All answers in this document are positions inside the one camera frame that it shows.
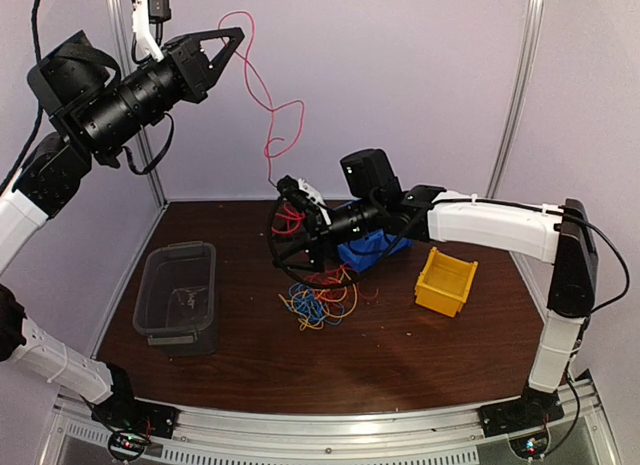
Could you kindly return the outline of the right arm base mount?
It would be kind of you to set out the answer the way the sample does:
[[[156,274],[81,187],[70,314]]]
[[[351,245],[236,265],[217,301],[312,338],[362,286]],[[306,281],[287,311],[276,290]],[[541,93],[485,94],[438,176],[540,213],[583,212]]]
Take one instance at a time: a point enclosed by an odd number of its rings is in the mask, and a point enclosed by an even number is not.
[[[564,415],[563,407],[557,399],[549,406],[543,406],[519,397],[483,405],[478,409],[486,438],[540,428],[551,421],[562,419]]]

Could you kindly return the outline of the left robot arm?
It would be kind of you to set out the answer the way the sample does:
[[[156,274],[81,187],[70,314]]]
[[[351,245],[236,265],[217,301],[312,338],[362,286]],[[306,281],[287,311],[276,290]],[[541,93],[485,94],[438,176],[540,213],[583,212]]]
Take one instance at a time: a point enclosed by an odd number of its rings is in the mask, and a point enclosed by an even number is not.
[[[33,150],[1,195],[1,266],[74,197],[98,163],[118,168],[120,153],[143,127],[180,102],[198,104],[218,82],[245,35],[239,27],[184,34],[129,76],[79,31],[40,60],[27,82],[54,130]],[[75,391],[123,429],[144,418],[127,373],[50,337],[15,295],[1,289],[1,358],[24,362],[47,381]]]

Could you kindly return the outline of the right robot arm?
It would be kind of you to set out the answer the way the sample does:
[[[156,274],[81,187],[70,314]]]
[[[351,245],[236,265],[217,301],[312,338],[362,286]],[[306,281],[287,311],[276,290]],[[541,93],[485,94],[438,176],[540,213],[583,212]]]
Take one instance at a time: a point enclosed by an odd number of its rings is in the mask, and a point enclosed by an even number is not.
[[[267,239],[275,267],[296,279],[303,268],[322,272],[325,260],[343,243],[383,230],[397,241],[460,242],[527,255],[553,265],[546,321],[521,395],[483,406],[491,432],[509,426],[542,425],[553,417],[557,390],[578,352],[596,302],[602,232],[588,221],[584,205],[529,205],[464,195],[439,186],[402,188],[381,149],[363,149],[341,159],[353,202],[332,209],[306,181],[284,176],[277,184],[277,208],[291,204],[303,213],[302,236],[283,251]],[[288,258],[304,252],[304,266]]]

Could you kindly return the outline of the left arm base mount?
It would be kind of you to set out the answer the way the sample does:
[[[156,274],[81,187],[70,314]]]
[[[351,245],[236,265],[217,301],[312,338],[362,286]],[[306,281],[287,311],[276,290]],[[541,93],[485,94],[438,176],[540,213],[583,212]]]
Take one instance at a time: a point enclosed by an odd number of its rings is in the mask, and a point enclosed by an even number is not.
[[[161,405],[135,399],[132,404],[109,407],[87,402],[91,418],[108,430],[125,430],[144,437],[171,439],[177,424],[179,411],[168,405]]]

